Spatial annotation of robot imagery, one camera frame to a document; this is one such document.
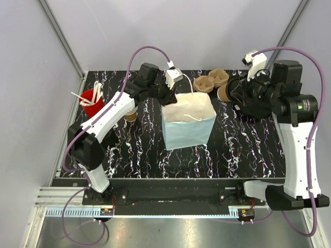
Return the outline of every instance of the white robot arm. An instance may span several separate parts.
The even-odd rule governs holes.
[[[284,185],[259,180],[246,181],[243,184],[245,195],[266,201],[273,210],[293,210],[311,207],[311,192],[317,206],[328,206],[329,199],[321,194],[317,180],[315,134],[310,147],[313,189],[308,189],[306,144],[317,115],[318,103],[314,96],[300,94],[302,66],[292,60],[277,61],[269,78],[264,70],[266,56],[263,53],[252,56],[255,52],[248,53],[243,59],[245,65],[252,67],[237,88],[237,95],[243,96],[243,101],[238,105],[243,113],[252,116],[255,116],[255,112],[250,106],[265,110],[265,115],[272,112],[285,155],[286,175]],[[231,98],[235,92],[227,94]]]
[[[70,155],[76,160],[78,166],[84,169],[92,182],[92,189],[103,193],[110,185],[106,177],[102,161],[104,159],[103,146],[114,143],[112,128],[137,104],[147,97],[156,98],[161,105],[177,102],[174,94],[174,83],[183,79],[179,69],[169,63],[171,68],[165,72],[165,76],[157,79],[160,70],[157,66],[144,63],[137,75],[128,80],[126,88],[118,101],[118,91],[93,118],[80,126],[73,124],[68,129],[68,143],[70,143],[82,130],[90,127],[86,133],[78,139],[70,150]]]

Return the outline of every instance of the paper bag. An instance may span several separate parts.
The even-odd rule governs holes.
[[[162,132],[167,150],[207,144],[216,112],[209,95],[177,94],[177,103],[162,107]]]

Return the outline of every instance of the paper cup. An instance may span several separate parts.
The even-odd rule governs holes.
[[[137,118],[137,109],[138,107],[135,107],[134,109],[132,109],[131,111],[129,111],[128,113],[125,114],[124,118],[128,121],[128,122],[134,122]]]

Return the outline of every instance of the red cup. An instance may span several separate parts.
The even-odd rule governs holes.
[[[93,97],[93,90],[87,90],[85,91],[82,95],[82,98],[85,98],[88,101],[92,101],[92,97]],[[104,107],[104,103],[103,103],[103,99],[102,97],[100,97],[99,101],[91,106],[82,106],[83,109],[85,110],[87,116],[89,118],[92,118],[93,116],[95,116],[103,107]]]

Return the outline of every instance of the table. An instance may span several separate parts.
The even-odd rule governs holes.
[[[227,70],[231,78],[244,71]],[[193,81],[208,70],[184,70]],[[106,102],[122,86],[125,71],[90,71],[84,91],[92,89],[95,80],[103,84]],[[177,93],[189,92],[187,81],[181,80]],[[156,99],[138,106],[133,123],[121,119],[114,127],[118,142],[108,147],[102,163],[109,178],[271,178],[285,176],[285,160],[272,118],[257,121],[245,117],[234,104],[217,99],[216,89],[209,93],[217,113],[206,145],[166,151],[162,137],[161,111]],[[87,120],[79,107],[76,123]],[[76,166],[68,156],[69,168]],[[62,178],[80,178],[80,173],[60,174]]]

